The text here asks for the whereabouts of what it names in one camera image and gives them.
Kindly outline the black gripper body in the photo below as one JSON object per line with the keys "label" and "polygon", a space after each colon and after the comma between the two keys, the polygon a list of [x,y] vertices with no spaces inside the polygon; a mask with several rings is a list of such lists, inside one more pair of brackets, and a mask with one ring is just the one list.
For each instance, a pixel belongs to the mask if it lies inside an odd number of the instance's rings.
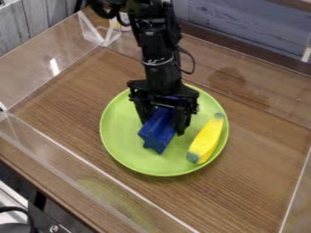
{"label": "black gripper body", "polygon": [[191,103],[192,114],[197,112],[199,93],[182,83],[181,70],[174,61],[152,63],[141,61],[145,78],[126,82],[133,102],[136,98],[153,99],[158,96],[181,96]]}

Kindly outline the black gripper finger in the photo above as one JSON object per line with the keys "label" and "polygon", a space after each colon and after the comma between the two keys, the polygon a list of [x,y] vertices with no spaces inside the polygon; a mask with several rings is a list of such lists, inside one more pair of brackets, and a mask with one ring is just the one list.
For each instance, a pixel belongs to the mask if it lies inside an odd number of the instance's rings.
{"label": "black gripper finger", "polygon": [[184,130],[189,126],[189,122],[191,112],[182,106],[177,106],[173,110],[173,126],[178,136],[184,134]]}
{"label": "black gripper finger", "polygon": [[133,103],[134,103],[134,107],[136,107],[136,111],[137,111],[137,114],[138,114],[140,121],[144,124],[145,121],[152,116],[156,107],[153,106],[149,99],[136,98],[133,100]]}

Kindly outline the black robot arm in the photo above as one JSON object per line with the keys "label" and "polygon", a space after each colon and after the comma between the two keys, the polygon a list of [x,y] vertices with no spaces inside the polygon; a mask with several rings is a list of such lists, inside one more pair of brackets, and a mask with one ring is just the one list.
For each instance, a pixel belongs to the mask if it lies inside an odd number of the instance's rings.
{"label": "black robot arm", "polygon": [[128,81],[128,99],[140,121],[146,121],[158,107],[172,110],[174,132],[181,135],[197,113],[199,93],[182,83],[178,46],[181,27],[170,0],[86,0],[89,8],[105,19],[128,15],[128,26],[141,48],[145,78]]}

